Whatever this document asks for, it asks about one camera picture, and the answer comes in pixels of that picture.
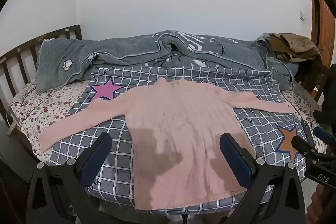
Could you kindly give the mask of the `pink knit sweater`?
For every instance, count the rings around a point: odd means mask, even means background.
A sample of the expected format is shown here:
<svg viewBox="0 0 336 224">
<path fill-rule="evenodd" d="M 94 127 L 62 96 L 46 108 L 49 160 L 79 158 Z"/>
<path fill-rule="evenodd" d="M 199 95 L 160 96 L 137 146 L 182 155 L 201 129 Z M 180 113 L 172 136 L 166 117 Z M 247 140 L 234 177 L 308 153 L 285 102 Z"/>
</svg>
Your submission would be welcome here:
<svg viewBox="0 0 336 224">
<path fill-rule="evenodd" d="M 134 201 L 138 210 L 173 209 L 239 194 L 219 148 L 230 133 L 249 153 L 250 141 L 235 109 L 292 113 L 286 103 L 258 99 L 252 92 L 228 92 L 216 85 L 159 78 L 112 100 L 94 99 L 84 110 L 48 126 L 41 151 L 73 134 L 124 116 L 133 143 Z"/>
</svg>

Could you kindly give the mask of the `brown clothes pile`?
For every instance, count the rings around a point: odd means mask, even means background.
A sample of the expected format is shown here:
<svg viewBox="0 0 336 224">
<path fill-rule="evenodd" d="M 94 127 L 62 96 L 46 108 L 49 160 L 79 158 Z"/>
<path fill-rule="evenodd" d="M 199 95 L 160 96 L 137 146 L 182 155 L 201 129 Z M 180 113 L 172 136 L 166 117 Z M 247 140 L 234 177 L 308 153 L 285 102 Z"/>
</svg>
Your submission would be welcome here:
<svg viewBox="0 0 336 224">
<path fill-rule="evenodd" d="M 306 36 L 291 33 L 270 34 L 266 41 L 280 60 L 290 63 L 321 61 L 318 47 Z"/>
</svg>

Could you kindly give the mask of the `grey checked star blanket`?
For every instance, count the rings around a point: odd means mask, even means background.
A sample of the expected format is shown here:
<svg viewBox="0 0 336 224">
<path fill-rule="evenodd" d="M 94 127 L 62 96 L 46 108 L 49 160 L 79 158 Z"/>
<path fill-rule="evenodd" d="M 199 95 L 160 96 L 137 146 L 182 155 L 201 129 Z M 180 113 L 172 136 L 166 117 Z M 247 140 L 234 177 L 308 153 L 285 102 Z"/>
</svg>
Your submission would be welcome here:
<svg viewBox="0 0 336 224">
<path fill-rule="evenodd" d="M 305 167 L 291 146 L 304 136 L 294 109 L 267 71 L 193 68 L 97 69 L 69 115 L 40 135 L 61 164 L 94 134 L 112 155 L 93 193 L 138 210 L 225 207 L 243 192 L 219 148 L 229 133 L 268 164 Z"/>
</svg>

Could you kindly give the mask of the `dark wooden chair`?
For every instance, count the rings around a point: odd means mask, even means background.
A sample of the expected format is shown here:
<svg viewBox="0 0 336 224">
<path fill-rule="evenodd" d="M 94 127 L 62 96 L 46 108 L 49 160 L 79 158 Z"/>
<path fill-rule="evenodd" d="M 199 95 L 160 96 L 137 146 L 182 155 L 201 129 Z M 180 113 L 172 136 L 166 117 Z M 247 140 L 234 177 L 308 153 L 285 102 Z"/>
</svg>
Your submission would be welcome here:
<svg viewBox="0 0 336 224">
<path fill-rule="evenodd" d="M 319 101 L 328 80 L 334 79 L 331 68 L 323 65 L 321 60 L 306 60 L 300 62 L 295 74 L 299 83 L 314 99 Z"/>
</svg>

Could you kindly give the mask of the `floral bed sheet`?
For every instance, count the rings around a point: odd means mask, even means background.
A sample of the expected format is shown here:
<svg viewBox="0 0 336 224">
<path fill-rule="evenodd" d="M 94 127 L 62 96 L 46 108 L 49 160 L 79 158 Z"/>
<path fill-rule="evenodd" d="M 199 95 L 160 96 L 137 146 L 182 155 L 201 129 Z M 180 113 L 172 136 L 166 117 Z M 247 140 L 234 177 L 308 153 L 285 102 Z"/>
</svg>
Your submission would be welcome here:
<svg viewBox="0 0 336 224">
<path fill-rule="evenodd" d="M 88 84 L 88 80 L 77 81 L 60 89 L 37 94 L 36 79 L 33 79 L 12 100 L 10 108 L 13 118 L 40 161 L 49 162 L 52 149 L 41 151 L 39 135 L 48 126 L 67 116 Z"/>
</svg>

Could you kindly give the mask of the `grey-green fleece blanket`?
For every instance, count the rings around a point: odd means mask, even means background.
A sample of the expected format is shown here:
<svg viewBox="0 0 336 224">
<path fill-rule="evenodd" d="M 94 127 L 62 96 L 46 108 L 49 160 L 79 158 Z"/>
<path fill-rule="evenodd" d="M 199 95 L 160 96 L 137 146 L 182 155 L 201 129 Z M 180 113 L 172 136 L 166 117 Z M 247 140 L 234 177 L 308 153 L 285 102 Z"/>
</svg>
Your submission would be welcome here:
<svg viewBox="0 0 336 224">
<path fill-rule="evenodd" d="M 279 60 L 264 33 L 246 41 L 176 30 L 105 40 L 45 39 L 38 65 L 36 92 L 87 80 L 94 66 L 218 68 L 269 71 L 281 91 L 291 89 L 298 65 Z"/>
</svg>

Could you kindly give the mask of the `brown wooden door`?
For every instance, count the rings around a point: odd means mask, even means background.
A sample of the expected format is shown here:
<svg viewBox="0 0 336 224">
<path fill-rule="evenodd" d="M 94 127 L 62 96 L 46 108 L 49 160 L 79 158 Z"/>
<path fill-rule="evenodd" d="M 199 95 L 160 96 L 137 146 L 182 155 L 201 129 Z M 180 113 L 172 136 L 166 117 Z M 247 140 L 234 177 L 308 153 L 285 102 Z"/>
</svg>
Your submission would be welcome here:
<svg viewBox="0 0 336 224">
<path fill-rule="evenodd" d="M 318 47 L 323 65 L 329 67 L 333 59 L 335 17 L 324 0 L 311 0 L 311 40 Z"/>
</svg>

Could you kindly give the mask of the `dark wooden headboard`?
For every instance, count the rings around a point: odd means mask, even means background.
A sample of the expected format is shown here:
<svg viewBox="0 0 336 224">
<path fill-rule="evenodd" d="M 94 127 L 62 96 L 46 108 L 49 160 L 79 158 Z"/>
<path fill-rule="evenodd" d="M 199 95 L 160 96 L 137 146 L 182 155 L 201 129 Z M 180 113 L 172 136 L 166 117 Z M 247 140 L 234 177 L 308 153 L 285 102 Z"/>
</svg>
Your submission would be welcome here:
<svg viewBox="0 0 336 224">
<path fill-rule="evenodd" d="M 1 56 L 1 121 L 12 124 L 11 100 L 37 73 L 39 50 L 44 39 L 81 39 L 81 27 L 76 24 L 33 38 Z"/>
</svg>

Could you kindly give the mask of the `white wall switch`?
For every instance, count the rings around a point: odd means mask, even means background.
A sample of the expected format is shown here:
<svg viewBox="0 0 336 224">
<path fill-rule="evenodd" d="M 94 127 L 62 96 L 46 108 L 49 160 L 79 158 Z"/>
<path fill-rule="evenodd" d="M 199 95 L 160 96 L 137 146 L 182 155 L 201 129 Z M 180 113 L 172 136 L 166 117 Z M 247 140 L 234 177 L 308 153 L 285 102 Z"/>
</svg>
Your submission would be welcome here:
<svg viewBox="0 0 336 224">
<path fill-rule="evenodd" d="M 304 22 L 305 21 L 305 14 L 300 11 L 300 19 Z"/>
</svg>

